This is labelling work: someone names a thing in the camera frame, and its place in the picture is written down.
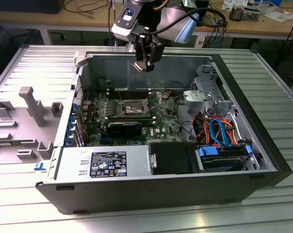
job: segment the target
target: metal bracket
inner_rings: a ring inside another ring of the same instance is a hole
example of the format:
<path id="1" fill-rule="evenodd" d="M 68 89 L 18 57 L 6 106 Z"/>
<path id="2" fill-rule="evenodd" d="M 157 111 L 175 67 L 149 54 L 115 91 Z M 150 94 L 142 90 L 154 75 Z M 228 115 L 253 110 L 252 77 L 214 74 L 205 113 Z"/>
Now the metal bracket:
<path id="1" fill-rule="evenodd" d="M 244 167 L 246 167 L 248 170 L 258 170 L 259 169 L 259 163 L 256 159 L 255 155 L 251 153 L 250 157 L 244 162 Z"/>
<path id="2" fill-rule="evenodd" d="M 155 154 L 150 154 L 149 158 L 150 158 L 151 169 L 155 169 L 157 167 L 156 155 Z"/>

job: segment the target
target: power supply label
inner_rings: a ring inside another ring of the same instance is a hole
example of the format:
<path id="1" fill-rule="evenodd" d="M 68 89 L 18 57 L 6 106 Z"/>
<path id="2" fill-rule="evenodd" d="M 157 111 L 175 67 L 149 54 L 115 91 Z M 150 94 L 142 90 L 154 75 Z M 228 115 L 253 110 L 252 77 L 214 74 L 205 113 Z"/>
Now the power supply label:
<path id="1" fill-rule="evenodd" d="M 127 155 L 125 151 L 94 152 L 91 156 L 90 176 L 127 176 Z"/>

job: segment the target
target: blue plastic clip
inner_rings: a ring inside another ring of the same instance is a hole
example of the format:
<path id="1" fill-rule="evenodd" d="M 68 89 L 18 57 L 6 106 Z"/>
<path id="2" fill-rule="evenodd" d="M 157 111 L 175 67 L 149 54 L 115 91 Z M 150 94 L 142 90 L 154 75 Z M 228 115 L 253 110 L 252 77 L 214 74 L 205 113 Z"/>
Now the blue plastic clip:
<path id="1" fill-rule="evenodd" d="M 209 156 L 219 155 L 216 147 L 200 147 L 198 152 L 199 152 L 200 157 L 203 157 L 205 155 L 209 155 Z"/>
<path id="2" fill-rule="evenodd" d="M 72 123 L 68 123 L 68 129 L 70 130 L 70 129 L 73 129 L 73 127 L 74 127 L 74 125 L 72 124 Z"/>
<path id="3" fill-rule="evenodd" d="M 229 140 L 228 140 L 228 138 L 226 137 L 226 131 L 225 131 L 224 125 L 223 125 L 222 122 L 221 122 L 220 120 L 218 120 L 218 119 L 213 119 L 213 120 L 210 122 L 209 130 L 210 130 L 210 135 L 211 135 L 212 139 L 213 139 L 217 144 L 219 144 L 220 147 L 222 146 L 221 142 L 220 142 L 218 139 L 216 139 L 216 137 L 214 136 L 214 133 L 213 133 L 213 127 L 212 127 L 212 125 L 213 125 L 213 123 L 215 123 L 215 122 L 219 123 L 220 129 L 221 129 L 221 132 L 222 132 L 222 138 L 223 138 L 223 142 L 224 142 L 224 144 L 225 144 L 226 146 L 228 146 L 228 147 L 231 147 L 232 145 L 229 143 Z"/>
<path id="4" fill-rule="evenodd" d="M 245 149 L 247 150 L 248 154 L 251 155 L 252 154 L 252 148 L 249 145 L 245 146 Z"/>
<path id="5" fill-rule="evenodd" d="M 45 171 L 46 168 L 44 166 L 44 163 L 36 163 L 34 167 L 34 171 Z"/>
<path id="6" fill-rule="evenodd" d="M 79 108 L 79 106 L 76 103 L 72 104 L 72 110 L 76 111 Z"/>
<path id="7" fill-rule="evenodd" d="M 72 135 L 72 131 L 71 130 L 66 130 L 65 135 L 71 136 Z"/>
<path id="8" fill-rule="evenodd" d="M 64 143 L 68 143 L 71 144 L 72 143 L 72 139 L 69 137 L 64 138 Z"/>
<path id="9" fill-rule="evenodd" d="M 70 121 L 70 122 L 74 122 L 74 121 L 75 121 L 75 117 L 73 117 L 73 116 L 69 116 L 69 121 Z"/>

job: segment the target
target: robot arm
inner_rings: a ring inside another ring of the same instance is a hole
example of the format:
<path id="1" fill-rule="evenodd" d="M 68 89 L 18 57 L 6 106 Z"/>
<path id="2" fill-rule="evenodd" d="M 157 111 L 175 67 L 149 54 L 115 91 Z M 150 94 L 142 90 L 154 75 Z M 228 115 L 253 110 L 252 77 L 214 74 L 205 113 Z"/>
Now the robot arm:
<path id="1" fill-rule="evenodd" d="M 137 60 L 132 65 L 137 71 L 152 71 L 154 63 L 160 61 L 164 44 L 157 36 L 186 43 L 196 23 L 206 25 L 198 20 L 199 12 L 212 12 L 223 19 L 220 24 L 207 26 L 226 25 L 225 16 L 215 9 L 199 8 L 186 11 L 186 7 L 179 0 L 125 2 L 112 27 L 112 32 L 116 38 L 133 44 Z"/>

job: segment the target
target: black side panel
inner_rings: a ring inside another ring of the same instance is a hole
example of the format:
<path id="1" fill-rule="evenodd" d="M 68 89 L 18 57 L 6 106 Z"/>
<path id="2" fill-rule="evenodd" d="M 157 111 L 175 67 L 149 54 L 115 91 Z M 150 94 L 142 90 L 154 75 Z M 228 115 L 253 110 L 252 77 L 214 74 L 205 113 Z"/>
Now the black side panel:
<path id="1" fill-rule="evenodd" d="M 64 0 L 0 0 L 0 11 L 58 14 Z"/>
<path id="2" fill-rule="evenodd" d="M 240 202 L 275 176 L 277 172 L 104 183 L 37 184 L 36 188 L 63 214 L 94 213 Z M 67 187 L 72 185 L 74 189 L 68 190 Z"/>
<path id="3" fill-rule="evenodd" d="M 276 184 L 290 176 L 292 174 L 292 170 L 290 169 L 286 160 L 283 158 L 279 149 L 268 134 L 261 120 L 253 110 L 251 104 L 247 100 L 246 96 L 243 94 L 242 90 L 240 89 L 239 85 L 235 81 L 234 77 L 230 73 L 220 55 L 213 55 L 212 58 L 213 61 L 216 63 L 218 69 L 220 70 L 221 74 L 223 75 L 223 78 L 226 81 L 233 96 L 236 98 L 242 112 L 244 113 L 244 116 L 248 120 L 251 128 L 253 129 L 264 150 L 266 151 L 268 157 L 272 161 L 275 168 L 281 171 L 274 180 L 266 184 L 266 186 L 275 186 Z"/>

